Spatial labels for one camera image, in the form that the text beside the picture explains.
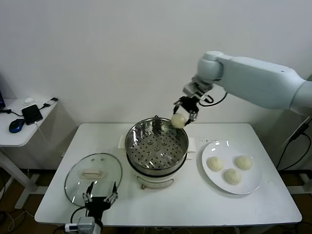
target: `metal rim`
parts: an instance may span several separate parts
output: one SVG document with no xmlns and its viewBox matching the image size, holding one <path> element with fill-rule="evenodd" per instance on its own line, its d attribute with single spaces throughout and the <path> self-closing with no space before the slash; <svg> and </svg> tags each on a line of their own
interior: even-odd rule
<svg viewBox="0 0 312 234">
<path fill-rule="evenodd" d="M 149 174 L 146 174 L 146 173 L 144 173 L 144 172 L 139 171 L 139 170 L 131 163 L 131 161 L 130 161 L 130 159 L 129 159 L 129 156 L 128 156 L 128 154 L 127 154 L 127 160 L 128 160 L 128 162 L 129 162 L 130 166 L 131 166 L 136 172 L 140 173 L 141 175 L 144 175 L 144 176 L 147 176 L 147 177 L 152 177 L 152 178 L 161 178 L 161 177 L 166 177 L 166 176 L 172 175 L 173 173 L 177 172 L 177 170 L 179 170 L 179 169 L 183 166 L 183 164 L 184 164 L 185 161 L 186 161 L 186 158 L 187 158 L 187 154 L 185 154 L 185 158 L 184 158 L 184 160 L 182 161 L 182 163 L 181 163 L 181 161 L 179 162 L 179 163 L 181 163 L 181 165 L 180 165 L 178 168 L 176 168 L 174 171 L 172 171 L 172 172 L 169 172 L 169 173 L 164 174 L 164 175 L 149 175 Z"/>
<path fill-rule="evenodd" d="M 87 157 L 93 156 L 93 155 L 109 155 L 109 156 L 112 156 L 113 158 L 115 158 L 115 159 L 117 160 L 117 162 L 118 162 L 118 164 L 119 164 L 119 166 L 120 166 L 120 169 L 121 169 L 121 176 L 120 176 L 120 180 L 119 180 L 118 185 L 117 185 L 117 189 L 118 189 L 118 187 L 119 187 L 119 185 L 120 185 L 120 183 L 121 183 L 122 176 L 123 176 L 123 170 L 122 170 L 122 166 L 121 166 L 120 161 L 118 160 L 118 158 L 116 158 L 116 157 L 115 157 L 114 155 L 112 155 L 112 154 L 108 154 L 108 153 L 94 153 L 94 154 L 88 155 L 88 156 L 86 156 L 86 157 L 80 159 L 77 163 L 75 163 L 75 164 L 71 167 L 71 169 L 70 169 L 69 172 L 67 173 L 67 176 L 66 176 L 66 178 L 65 178 L 65 182 L 64 182 L 64 187 L 63 187 L 63 188 L 64 188 L 65 195 L 66 195 L 66 197 L 67 197 L 67 199 L 68 199 L 69 201 L 71 201 L 71 200 L 70 200 L 70 198 L 68 197 L 68 195 L 67 195 L 67 193 L 66 193 L 66 189 L 65 189 L 66 186 L 65 186 L 65 185 L 66 185 L 66 180 L 67 180 L 67 178 L 68 178 L 70 172 L 71 172 L 72 169 L 73 169 L 78 163 L 80 163 L 82 160 L 84 160 L 84 159 L 87 158 Z"/>
<path fill-rule="evenodd" d="M 156 119 L 156 118 L 157 118 L 157 119 L 160 119 L 160 120 L 168 121 L 168 122 L 171 123 L 171 120 L 170 120 L 170 119 L 161 118 L 161 117 L 158 117 L 158 116 L 143 119 L 143 120 L 139 121 L 138 123 L 136 123 L 136 124 L 128 131 L 128 133 L 127 133 L 125 139 L 127 139 L 127 136 L 134 130 L 134 128 L 135 128 L 137 125 L 139 125 L 139 124 L 141 124 L 141 123 L 143 123 L 143 122 L 146 122 L 146 121 L 151 121 L 151 120 Z M 185 134 L 185 136 L 186 136 L 186 144 L 189 145 L 189 138 L 187 137 L 187 134 L 186 134 L 185 130 L 184 130 L 184 129 L 180 129 L 180 130 Z M 128 153 L 127 153 L 127 141 L 125 141 L 125 149 L 126 149 L 127 159 L 128 159 L 128 161 L 129 161 L 129 158 L 128 158 L 129 156 L 128 156 Z M 181 161 L 175 162 L 171 167 L 174 167 L 174 166 L 178 165 L 179 163 L 181 163 Z M 140 167 L 140 168 L 142 168 L 142 169 L 146 169 L 146 167 L 144 167 L 144 166 L 142 166 L 142 165 L 140 165 L 140 164 L 137 164 L 137 166 Z"/>
</svg>

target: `round plate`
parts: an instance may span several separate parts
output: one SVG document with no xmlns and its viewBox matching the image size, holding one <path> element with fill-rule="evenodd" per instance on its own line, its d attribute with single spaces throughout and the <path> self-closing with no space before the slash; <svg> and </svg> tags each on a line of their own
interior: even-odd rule
<svg viewBox="0 0 312 234">
<path fill-rule="evenodd" d="M 250 170 L 242 170 L 237 167 L 235 158 L 241 155 L 250 156 L 253 160 L 253 166 Z M 219 157 L 223 160 L 224 167 L 221 171 L 215 172 L 210 169 L 207 161 L 210 157 Z M 239 145 L 234 145 L 228 140 L 214 141 L 206 146 L 202 154 L 202 165 L 207 176 L 219 188 L 232 194 L 250 194 L 259 188 L 262 180 L 262 172 L 257 165 L 255 158 L 252 155 L 245 154 L 239 151 Z M 242 173 L 242 182 L 237 185 L 232 185 L 226 182 L 224 173 L 227 169 L 234 168 Z"/>
<path fill-rule="evenodd" d="M 98 176 L 85 177 L 82 172 L 92 169 L 100 172 Z M 122 168 L 119 160 L 113 155 L 100 153 L 89 155 L 69 171 L 65 180 L 65 194 L 70 202 L 78 206 L 84 206 L 82 194 L 94 182 L 90 196 L 109 196 L 112 193 L 114 183 L 118 187 L 122 178 Z"/>
</svg>

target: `white table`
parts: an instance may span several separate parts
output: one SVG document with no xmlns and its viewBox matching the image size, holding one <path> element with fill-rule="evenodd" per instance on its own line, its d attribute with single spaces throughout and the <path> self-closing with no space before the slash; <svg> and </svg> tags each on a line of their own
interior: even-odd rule
<svg viewBox="0 0 312 234">
<path fill-rule="evenodd" d="M 47 100 L 38 101 L 36 104 L 40 108 L 43 103 Z M 24 105 L 23 99 L 5 99 L 6 109 L 12 109 L 15 113 L 21 115 L 21 110 L 27 106 Z M 43 119 L 37 123 L 40 126 L 50 112 L 54 109 L 56 104 L 53 104 L 50 107 L 46 107 L 40 110 Z M 26 125 L 24 124 L 22 130 L 18 133 L 10 133 L 9 132 L 9 125 L 12 121 L 14 121 L 19 117 L 13 113 L 1 113 L 0 114 L 0 147 L 22 147 L 31 139 L 31 137 L 35 134 L 38 127 L 35 124 Z M 47 187 L 37 186 L 36 180 L 38 179 L 39 175 L 35 174 L 31 178 L 28 178 L 10 159 L 9 156 L 6 155 L 4 150 L 0 151 L 0 167 L 6 170 L 10 175 L 11 178 L 5 184 L 6 188 L 10 186 L 13 179 L 16 179 L 21 185 L 25 187 L 23 193 L 21 194 L 20 198 L 18 199 L 15 208 L 21 209 L 23 208 L 26 200 L 28 199 L 30 194 L 44 194 L 47 190 Z"/>
<path fill-rule="evenodd" d="M 190 124 L 185 128 L 195 138 L 197 152 L 180 169 L 173 185 L 162 190 L 140 189 L 131 173 L 125 151 L 118 149 L 121 135 L 133 124 L 82 124 L 73 138 L 50 186 L 37 209 L 40 223 L 70 222 L 77 209 L 65 196 L 68 171 L 93 153 L 111 153 L 121 162 L 123 178 L 116 203 L 104 212 L 106 226 L 193 227 L 243 226 L 296 223 L 302 216 L 286 186 L 248 124 Z M 209 139 L 235 140 L 254 156 L 263 171 L 263 181 L 250 195 L 233 195 L 215 186 L 200 167 L 201 152 Z M 74 221 L 84 211 L 77 213 Z"/>
</svg>

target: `floor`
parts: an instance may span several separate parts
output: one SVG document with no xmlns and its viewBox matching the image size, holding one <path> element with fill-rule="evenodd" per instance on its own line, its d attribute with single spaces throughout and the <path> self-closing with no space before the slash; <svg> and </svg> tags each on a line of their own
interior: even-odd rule
<svg viewBox="0 0 312 234">
<path fill-rule="evenodd" d="M 0 169 L 0 174 L 4 177 L 4 180 L 9 179 L 9 175 Z M 51 179 L 53 178 L 53 172 L 42 173 L 37 181 L 38 185 L 47 186 L 49 185 Z M 302 181 L 297 175 L 294 174 L 284 174 L 282 178 L 286 185 L 302 185 Z M 3 184 L 0 180 L 0 190 L 2 189 Z M 7 213 L 14 211 L 14 205 L 19 198 L 19 195 L 22 193 L 23 187 L 16 181 L 14 181 L 7 192 L 5 193 L 3 200 L 0 202 L 0 211 L 5 211 Z M 42 195 L 31 195 L 26 202 L 24 209 L 27 210 L 30 214 L 34 215 L 41 200 Z M 302 213 L 303 221 L 312 223 L 312 196 L 311 195 L 294 195 L 294 201 L 296 202 L 299 210 Z M 13 218 L 18 217 L 23 211 L 15 211 L 11 213 Z M 11 220 L 7 217 L 3 223 L 0 221 L 0 234 L 9 233 L 8 226 L 10 225 Z M 283 226 L 274 226 L 265 234 L 295 234 L 295 229 L 287 230 L 293 228 L 294 225 L 283 225 Z M 241 232 L 250 227 L 242 227 Z M 39 224 L 33 217 L 29 214 L 22 215 L 16 222 L 14 231 L 10 232 L 12 234 L 52 234 L 55 229 L 54 225 Z M 103 229 L 105 234 L 233 234 L 234 229 L 232 227 L 228 228 L 174 228 L 174 229 L 163 229 L 157 231 L 154 228 L 118 228 L 118 227 L 106 227 Z M 312 234 L 312 225 L 300 224 L 298 225 L 297 234 Z"/>
</svg>

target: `white plate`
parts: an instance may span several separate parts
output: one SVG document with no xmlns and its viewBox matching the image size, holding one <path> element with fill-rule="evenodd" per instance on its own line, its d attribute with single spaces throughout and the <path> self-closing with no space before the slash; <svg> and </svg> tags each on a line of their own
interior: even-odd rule
<svg viewBox="0 0 312 234">
<path fill-rule="evenodd" d="M 250 156 L 253 159 L 253 166 L 250 170 L 244 171 L 237 167 L 235 158 L 241 155 Z M 219 157 L 223 160 L 224 167 L 221 171 L 215 172 L 210 169 L 207 160 L 210 157 Z M 214 141 L 206 146 L 202 154 L 202 165 L 207 176 L 219 188 L 232 194 L 250 194 L 259 188 L 262 180 L 262 172 L 257 165 L 255 158 L 252 155 L 245 154 L 239 151 L 239 145 L 235 145 L 232 141 L 220 140 Z M 224 173 L 227 169 L 234 168 L 242 173 L 242 182 L 237 185 L 232 185 L 226 182 Z"/>
</svg>

